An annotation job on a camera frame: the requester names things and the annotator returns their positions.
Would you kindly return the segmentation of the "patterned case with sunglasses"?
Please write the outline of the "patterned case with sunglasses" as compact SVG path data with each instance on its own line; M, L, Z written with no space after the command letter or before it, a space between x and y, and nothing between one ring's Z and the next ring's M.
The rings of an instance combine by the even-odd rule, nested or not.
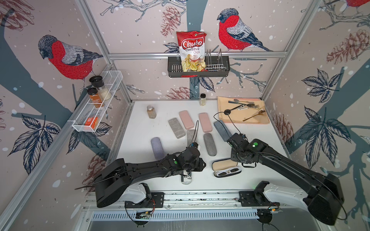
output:
M184 170L181 174L181 183L184 185L189 185L192 182L191 171Z

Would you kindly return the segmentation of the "black case with glasses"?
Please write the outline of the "black case with glasses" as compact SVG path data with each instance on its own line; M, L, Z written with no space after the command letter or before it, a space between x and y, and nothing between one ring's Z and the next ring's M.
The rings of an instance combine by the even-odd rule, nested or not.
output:
M216 178L225 178L241 173L238 162L231 159L217 160L212 163L212 170Z

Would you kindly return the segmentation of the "brown case with sunglasses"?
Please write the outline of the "brown case with sunglasses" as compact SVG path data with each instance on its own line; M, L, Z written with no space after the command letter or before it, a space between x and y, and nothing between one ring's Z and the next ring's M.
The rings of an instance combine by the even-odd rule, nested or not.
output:
M151 146L153 155L156 160L162 160L165 157L165 152L159 137L154 137L151 139Z

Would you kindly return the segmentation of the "grey teal glasses case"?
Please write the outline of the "grey teal glasses case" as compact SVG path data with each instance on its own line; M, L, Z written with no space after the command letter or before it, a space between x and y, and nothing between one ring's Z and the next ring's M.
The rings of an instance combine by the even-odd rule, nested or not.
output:
M232 136L231 132L229 131L229 129L227 128L223 121L218 120L214 122L214 127L216 128L217 132L219 133L224 142L227 142Z

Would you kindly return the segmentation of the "pink glasses case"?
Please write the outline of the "pink glasses case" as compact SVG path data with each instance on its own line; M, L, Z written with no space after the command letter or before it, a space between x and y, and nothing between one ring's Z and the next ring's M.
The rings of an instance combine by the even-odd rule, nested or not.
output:
M203 132L204 133L212 132L213 128L211 125L209 115L207 113L200 113L198 117L199 117L199 121L200 121Z
M186 130L194 128L195 124L187 110L179 112L179 116Z

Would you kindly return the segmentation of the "beige case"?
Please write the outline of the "beige case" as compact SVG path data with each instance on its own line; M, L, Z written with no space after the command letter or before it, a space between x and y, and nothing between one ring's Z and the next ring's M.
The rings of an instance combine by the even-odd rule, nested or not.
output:
M214 142L214 138L211 133L205 133L203 135L205 147L209 156L214 157L217 155L217 148Z

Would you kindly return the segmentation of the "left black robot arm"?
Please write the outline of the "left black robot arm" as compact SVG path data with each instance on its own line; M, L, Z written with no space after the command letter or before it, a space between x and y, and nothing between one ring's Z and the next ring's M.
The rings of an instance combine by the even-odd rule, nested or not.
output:
M183 175L184 171L202 172L205 167L197 143L153 162L133 164L126 163L123 158L116 159L94 177L92 186L95 188L96 205L104 208L115 203L134 183Z

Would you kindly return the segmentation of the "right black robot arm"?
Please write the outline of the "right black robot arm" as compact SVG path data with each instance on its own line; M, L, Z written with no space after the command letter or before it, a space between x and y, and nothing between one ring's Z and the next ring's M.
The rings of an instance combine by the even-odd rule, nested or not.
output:
M307 193L303 202L314 218L330 226L336 223L345 201L339 178L305 168L259 139L249 142L244 135L235 133L227 143L236 154L237 162L260 163L278 172Z

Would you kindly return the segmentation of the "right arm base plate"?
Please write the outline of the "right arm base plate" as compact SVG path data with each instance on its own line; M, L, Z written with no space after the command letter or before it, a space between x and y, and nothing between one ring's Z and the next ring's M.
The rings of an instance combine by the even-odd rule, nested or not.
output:
M263 193L254 191L239 191L239 200L242 207L279 207L279 202L269 201Z

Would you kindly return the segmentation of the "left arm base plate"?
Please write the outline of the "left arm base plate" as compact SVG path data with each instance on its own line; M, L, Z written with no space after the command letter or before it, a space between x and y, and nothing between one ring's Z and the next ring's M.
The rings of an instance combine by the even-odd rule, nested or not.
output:
M135 204L133 202L125 202L126 208L163 208L164 202L163 192L152 192L151 198L146 198L142 202Z

